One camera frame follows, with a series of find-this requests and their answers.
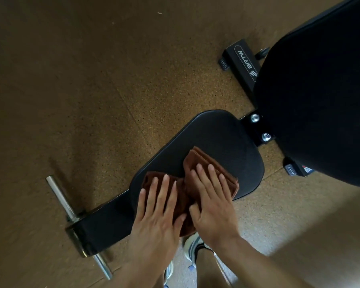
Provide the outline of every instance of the sneaker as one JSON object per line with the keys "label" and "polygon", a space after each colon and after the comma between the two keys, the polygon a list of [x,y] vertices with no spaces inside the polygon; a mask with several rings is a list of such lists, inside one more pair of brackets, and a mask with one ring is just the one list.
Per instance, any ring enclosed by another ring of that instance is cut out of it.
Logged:
{"label": "sneaker", "polygon": [[164,272],[164,287],[168,288],[167,281],[173,274],[173,261],[170,262],[169,266]]}
{"label": "sneaker", "polygon": [[185,257],[192,262],[188,267],[191,271],[196,268],[196,256],[197,251],[201,248],[207,248],[212,251],[212,249],[207,246],[198,233],[191,235],[184,244]]}

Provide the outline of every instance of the person's left hand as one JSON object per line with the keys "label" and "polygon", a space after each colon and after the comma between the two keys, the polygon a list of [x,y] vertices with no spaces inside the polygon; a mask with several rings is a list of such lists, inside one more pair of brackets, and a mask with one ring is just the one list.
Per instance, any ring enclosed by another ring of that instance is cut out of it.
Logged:
{"label": "person's left hand", "polygon": [[140,191],[128,250],[129,261],[146,277],[153,277],[153,280],[163,274],[175,256],[180,230],[187,216],[182,214],[173,223],[173,211],[177,201],[176,182],[172,186],[165,210],[169,176],[164,176],[156,200],[157,183],[158,178],[155,177],[149,189],[147,208],[144,208],[146,191]]}

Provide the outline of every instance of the silver metal rod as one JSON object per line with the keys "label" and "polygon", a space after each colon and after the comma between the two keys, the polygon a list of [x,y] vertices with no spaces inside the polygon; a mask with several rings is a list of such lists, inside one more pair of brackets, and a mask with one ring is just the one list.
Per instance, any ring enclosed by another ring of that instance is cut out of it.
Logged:
{"label": "silver metal rod", "polygon": [[[65,212],[67,213],[69,219],[72,222],[77,222],[79,220],[79,217],[74,212],[71,205],[68,203],[67,198],[65,198],[63,192],[60,190],[58,184],[56,183],[55,179],[53,179],[53,176],[46,177],[46,180],[51,187],[53,193],[55,193],[56,197],[58,198],[59,202],[63,206]],[[104,275],[108,280],[112,279],[112,271],[108,267],[106,261],[100,255],[99,253],[94,255],[93,258],[95,259],[96,263],[99,265],[100,269],[103,271]]]}

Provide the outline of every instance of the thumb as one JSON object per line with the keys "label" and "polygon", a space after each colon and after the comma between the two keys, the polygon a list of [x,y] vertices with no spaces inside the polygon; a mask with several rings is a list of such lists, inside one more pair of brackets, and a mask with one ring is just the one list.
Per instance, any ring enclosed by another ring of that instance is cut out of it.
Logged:
{"label": "thumb", "polygon": [[196,224],[201,216],[199,205],[197,204],[197,202],[195,202],[189,207],[189,213],[191,214],[193,225],[196,227]]}
{"label": "thumb", "polygon": [[184,220],[186,217],[187,217],[187,214],[183,213],[176,219],[175,223],[173,224],[173,231],[174,231],[175,235],[178,237],[180,236],[180,231],[181,231],[181,228],[183,227],[183,223],[184,223]]}

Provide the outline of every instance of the brown cloth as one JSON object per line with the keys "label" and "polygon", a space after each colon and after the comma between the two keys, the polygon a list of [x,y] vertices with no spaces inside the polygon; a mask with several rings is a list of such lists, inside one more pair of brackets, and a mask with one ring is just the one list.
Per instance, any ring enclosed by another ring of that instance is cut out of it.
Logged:
{"label": "brown cloth", "polygon": [[[239,190],[239,183],[237,178],[233,177],[230,173],[228,173],[216,160],[212,159],[201,149],[199,149],[198,147],[193,147],[193,149],[189,151],[188,155],[183,160],[185,177],[177,178],[169,175],[170,178],[169,188],[168,188],[167,199],[165,202],[165,204],[167,204],[173,183],[177,181],[176,187],[178,190],[178,195],[177,195],[177,203],[176,203],[175,211],[173,213],[173,221],[175,221],[176,218],[179,217],[181,214],[187,213],[187,217],[183,223],[183,227],[180,232],[181,237],[191,235],[196,231],[195,227],[193,226],[192,218],[189,214],[189,207],[193,203],[195,203],[195,201],[197,201],[199,207],[201,208],[200,194],[198,189],[196,188],[195,182],[191,175],[191,170],[192,169],[196,170],[197,164],[201,164],[203,166],[208,178],[209,178],[209,172],[207,168],[209,164],[212,164],[215,167],[217,176],[219,176],[222,173],[227,179],[227,183],[231,191],[232,198],[236,195],[237,191]],[[161,173],[161,172],[147,172],[145,174],[142,187],[147,191],[147,194],[149,193],[149,187],[151,186],[154,177],[158,178],[157,190],[158,191],[160,190],[160,186],[163,181],[164,175],[165,173]],[[145,196],[145,206],[147,206],[147,199],[148,199],[148,195]]]}

